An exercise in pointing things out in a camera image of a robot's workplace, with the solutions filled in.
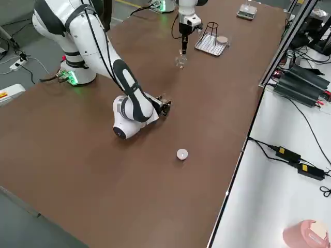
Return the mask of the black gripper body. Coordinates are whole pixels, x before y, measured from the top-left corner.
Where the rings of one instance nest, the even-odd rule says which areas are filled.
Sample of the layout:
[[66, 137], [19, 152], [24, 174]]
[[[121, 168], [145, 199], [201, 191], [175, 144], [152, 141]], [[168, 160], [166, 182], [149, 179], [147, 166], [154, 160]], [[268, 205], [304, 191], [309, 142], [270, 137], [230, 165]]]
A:
[[158, 99], [153, 99], [152, 105], [153, 105], [154, 109], [156, 110], [157, 115], [158, 116], [162, 115], [162, 107], [163, 107], [162, 101], [160, 101]]
[[190, 35], [193, 32], [193, 27], [184, 23], [179, 23], [179, 33], [181, 35]]

